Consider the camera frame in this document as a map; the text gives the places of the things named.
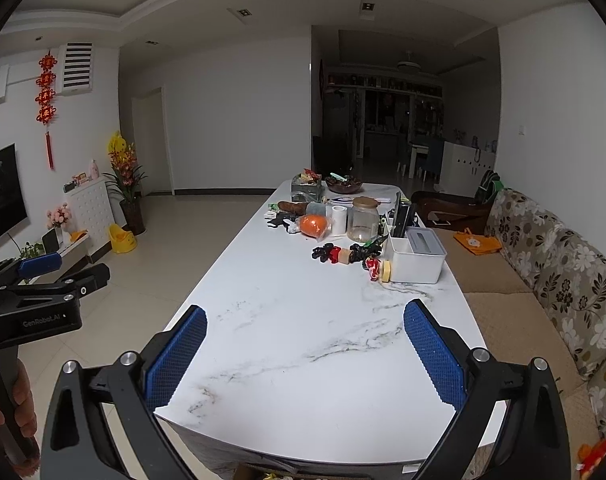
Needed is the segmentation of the person's left hand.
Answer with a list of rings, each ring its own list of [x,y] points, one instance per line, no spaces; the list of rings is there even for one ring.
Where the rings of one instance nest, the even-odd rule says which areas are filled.
[[[12,389],[12,395],[16,402],[15,420],[21,430],[23,437],[32,438],[38,429],[38,421],[36,420],[33,394],[28,374],[23,362],[18,359],[18,377]],[[5,419],[0,411],[0,426],[4,425]]]

